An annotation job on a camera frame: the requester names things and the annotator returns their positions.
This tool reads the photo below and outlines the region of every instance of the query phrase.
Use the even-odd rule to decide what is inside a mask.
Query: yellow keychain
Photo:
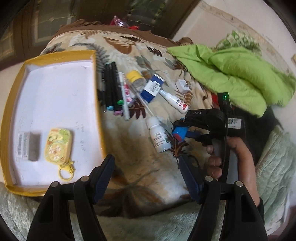
[[[45,146],[45,159],[59,165],[58,175],[64,181],[72,180],[75,172],[73,161],[70,159],[72,135],[69,130],[52,128],[48,134]],[[69,178],[61,175],[61,170],[69,172]]]

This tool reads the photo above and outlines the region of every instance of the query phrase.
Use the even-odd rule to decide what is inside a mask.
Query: green marker cap
[[[117,101],[117,104],[118,104],[118,105],[123,105],[123,103],[124,103],[123,100],[119,100],[119,101]]]

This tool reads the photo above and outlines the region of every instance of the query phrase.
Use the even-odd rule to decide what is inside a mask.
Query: nasal spray bottle
[[[150,137],[157,152],[163,152],[172,147],[165,129],[160,125],[160,121],[156,116],[147,118],[146,124],[150,130]]]
[[[185,114],[188,111],[188,105],[181,101],[178,97],[171,95],[163,90],[160,90],[159,93],[168,101],[168,103],[180,111],[182,114]]]

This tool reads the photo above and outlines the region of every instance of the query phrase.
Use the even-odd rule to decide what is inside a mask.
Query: screw
[[[53,183],[51,184],[51,187],[55,188],[55,187],[57,187],[58,184],[59,184],[59,182],[58,182],[58,181],[55,181],[55,182],[53,182]]]
[[[213,178],[211,176],[206,176],[205,180],[208,181],[208,182],[211,182],[211,181],[213,181]]]
[[[237,185],[238,187],[242,187],[244,184],[243,184],[241,181],[237,181],[237,182],[236,182],[236,185]]]
[[[89,180],[89,176],[83,176],[81,178],[81,181],[83,181],[83,182],[87,182],[88,180]]]

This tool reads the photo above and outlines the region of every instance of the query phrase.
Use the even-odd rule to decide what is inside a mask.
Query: hand
[[[256,185],[256,172],[252,154],[239,137],[228,137],[227,144],[235,149],[237,157],[239,160],[238,169],[239,169],[239,180],[243,182],[246,186],[248,192],[250,193],[256,206],[259,205],[260,199],[257,191]],[[207,153],[211,156],[208,159],[208,175],[213,178],[219,178],[222,175],[222,169],[219,167],[222,163],[220,157],[217,157],[214,154],[213,146],[207,146]]]

